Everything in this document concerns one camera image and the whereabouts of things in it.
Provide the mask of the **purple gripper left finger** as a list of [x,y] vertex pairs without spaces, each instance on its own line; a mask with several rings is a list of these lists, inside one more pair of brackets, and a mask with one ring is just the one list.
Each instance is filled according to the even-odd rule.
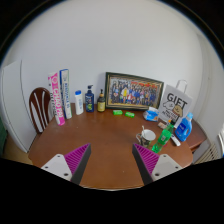
[[91,155],[91,144],[87,143],[65,155],[65,160],[72,173],[71,181],[80,184],[89,157]]

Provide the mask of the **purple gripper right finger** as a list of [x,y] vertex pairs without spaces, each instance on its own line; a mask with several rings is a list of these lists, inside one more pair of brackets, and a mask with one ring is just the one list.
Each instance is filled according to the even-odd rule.
[[151,150],[134,143],[132,146],[132,154],[137,163],[142,181],[145,185],[153,182],[152,172],[159,160],[159,155]]

